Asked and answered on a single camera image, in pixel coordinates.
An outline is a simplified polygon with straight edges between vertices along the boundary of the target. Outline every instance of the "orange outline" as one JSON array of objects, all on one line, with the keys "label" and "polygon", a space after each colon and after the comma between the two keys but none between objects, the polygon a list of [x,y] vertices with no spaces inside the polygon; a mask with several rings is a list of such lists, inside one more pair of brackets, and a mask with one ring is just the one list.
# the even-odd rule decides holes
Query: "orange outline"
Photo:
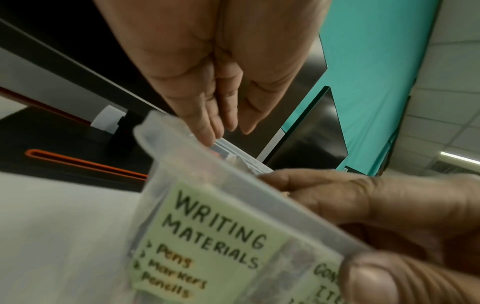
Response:
[{"label": "orange outline", "polygon": [[[51,162],[53,162],[53,163],[65,164],[65,165],[69,165],[69,166],[73,166],[73,167],[79,167],[79,168],[83,168],[83,169],[88,169],[88,170],[93,170],[93,171],[99,171],[99,172],[104,172],[104,173],[109,173],[109,174],[114,174],[114,175],[119,175],[119,176],[124,176],[124,177],[129,177],[129,178],[144,180],[144,181],[147,180],[147,177],[148,177],[148,175],[146,175],[146,174],[141,174],[141,173],[138,173],[138,172],[123,170],[123,169],[119,169],[119,168],[115,168],[115,167],[110,167],[110,166],[106,166],[106,165],[102,165],[102,164],[98,164],[98,163],[94,163],[94,162],[82,160],[82,159],[79,159],[79,158],[69,157],[69,156],[65,156],[65,155],[61,155],[61,154],[56,154],[56,153],[52,153],[52,152],[48,152],[48,151],[44,151],[44,150],[39,150],[39,149],[29,149],[29,150],[27,150],[27,151],[25,152],[25,155],[28,156],[28,157],[32,157],[32,158],[37,158],[37,159],[41,159],[41,160],[51,161]],[[64,159],[65,161],[54,160],[54,159],[49,158],[49,156],[54,156],[54,157],[57,157],[57,158],[62,158],[62,159]],[[75,161],[75,162],[84,163],[85,166],[73,164],[73,163],[71,163],[71,162],[69,162],[69,161]],[[111,171],[106,171],[106,170],[102,170],[102,169],[98,169],[98,168],[94,168],[94,167],[107,168],[107,169],[110,169],[110,170],[113,170],[113,171],[116,171],[116,172],[128,173],[128,174],[132,174],[132,175],[135,175],[135,176],[125,175],[125,174],[116,173],[116,172],[111,172]]]}]

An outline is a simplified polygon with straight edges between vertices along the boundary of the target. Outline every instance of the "ceiling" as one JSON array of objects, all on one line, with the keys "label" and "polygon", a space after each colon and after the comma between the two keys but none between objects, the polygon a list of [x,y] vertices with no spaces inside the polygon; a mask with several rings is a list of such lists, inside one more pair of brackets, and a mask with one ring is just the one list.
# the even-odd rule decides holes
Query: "ceiling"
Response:
[{"label": "ceiling", "polygon": [[430,170],[441,151],[480,160],[480,1],[444,0],[390,169]]}]

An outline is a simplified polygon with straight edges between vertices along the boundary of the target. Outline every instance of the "ceiling light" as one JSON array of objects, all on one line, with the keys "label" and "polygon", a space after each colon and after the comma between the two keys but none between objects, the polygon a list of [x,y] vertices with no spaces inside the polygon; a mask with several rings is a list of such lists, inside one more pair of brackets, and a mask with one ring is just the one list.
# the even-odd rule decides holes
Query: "ceiling light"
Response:
[{"label": "ceiling light", "polygon": [[441,155],[448,156],[448,157],[451,157],[451,158],[456,158],[456,159],[459,159],[459,160],[464,160],[464,161],[467,161],[467,162],[469,162],[469,163],[473,163],[473,164],[475,164],[475,165],[480,165],[480,161],[477,161],[477,160],[474,160],[474,159],[470,159],[470,158],[466,158],[466,157],[463,157],[463,156],[458,156],[458,155],[451,154],[451,153],[446,153],[446,152],[441,152],[440,154],[441,154]]}]

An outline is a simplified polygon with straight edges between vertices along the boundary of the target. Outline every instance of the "hand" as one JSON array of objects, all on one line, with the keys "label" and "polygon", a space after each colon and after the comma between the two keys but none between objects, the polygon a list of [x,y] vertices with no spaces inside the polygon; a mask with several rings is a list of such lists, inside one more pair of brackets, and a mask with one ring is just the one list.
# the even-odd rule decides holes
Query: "hand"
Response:
[{"label": "hand", "polygon": [[[120,44],[205,145],[253,131],[306,60],[331,0],[95,0]],[[238,106],[243,74],[251,79]]]},{"label": "hand", "polygon": [[382,250],[340,271],[353,304],[480,303],[480,179],[281,170],[260,179]]}]

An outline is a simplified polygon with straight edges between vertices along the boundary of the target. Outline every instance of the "green curtain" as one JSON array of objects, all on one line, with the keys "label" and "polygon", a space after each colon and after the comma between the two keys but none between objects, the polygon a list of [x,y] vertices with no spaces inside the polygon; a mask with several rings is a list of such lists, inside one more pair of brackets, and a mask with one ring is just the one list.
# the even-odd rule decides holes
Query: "green curtain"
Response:
[{"label": "green curtain", "polygon": [[438,0],[333,0],[320,37],[328,70],[282,126],[330,86],[349,166],[375,175],[391,147],[427,47]]}]

